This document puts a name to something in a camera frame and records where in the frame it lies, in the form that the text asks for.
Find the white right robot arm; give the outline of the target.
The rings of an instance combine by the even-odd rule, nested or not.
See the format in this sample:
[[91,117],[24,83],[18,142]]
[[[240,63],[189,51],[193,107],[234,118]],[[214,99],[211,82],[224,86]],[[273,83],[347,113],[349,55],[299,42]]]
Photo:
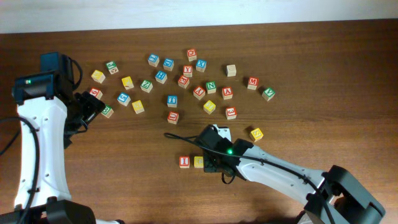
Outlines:
[[249,141],[232,142],[227,127],[207,126],[196,137],[205,170],[268,186],[304,206],[301,223],[380,223],[384,207],[348,170],[308,169],[263,151]]

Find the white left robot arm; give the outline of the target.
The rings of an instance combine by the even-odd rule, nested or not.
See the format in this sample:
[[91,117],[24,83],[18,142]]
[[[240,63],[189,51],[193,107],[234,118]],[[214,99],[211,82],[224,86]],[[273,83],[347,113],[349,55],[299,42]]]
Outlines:
[[21,177],[12,212],[1,223],[94,223],[90,207],[72,202],[64,150],[99,115],[112,109],[74,80],[76,60],[59,52],[40,56],[40,72],[15,80],[12,96],[22,138]]

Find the red I block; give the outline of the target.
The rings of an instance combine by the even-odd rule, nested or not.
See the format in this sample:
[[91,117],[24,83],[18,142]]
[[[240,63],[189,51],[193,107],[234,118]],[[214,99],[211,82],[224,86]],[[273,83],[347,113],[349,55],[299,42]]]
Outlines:
[[179,162],[179,167],[181,169],[190,167],[190,157],[189,156],[180,156],[178,162]]

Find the yellow C block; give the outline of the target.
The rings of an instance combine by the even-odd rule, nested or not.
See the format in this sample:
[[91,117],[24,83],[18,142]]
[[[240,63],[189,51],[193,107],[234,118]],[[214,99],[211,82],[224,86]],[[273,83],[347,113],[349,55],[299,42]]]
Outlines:
[[194,161],[194,168],[204,168],[203,156],[195,156],[193,161]]

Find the red A block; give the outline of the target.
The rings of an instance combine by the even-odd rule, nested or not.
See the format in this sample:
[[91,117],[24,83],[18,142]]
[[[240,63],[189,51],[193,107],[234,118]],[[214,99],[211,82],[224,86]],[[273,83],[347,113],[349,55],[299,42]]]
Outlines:
[[222,97],[224,100],[232,99],[233,90],[230,86],[222,88]]

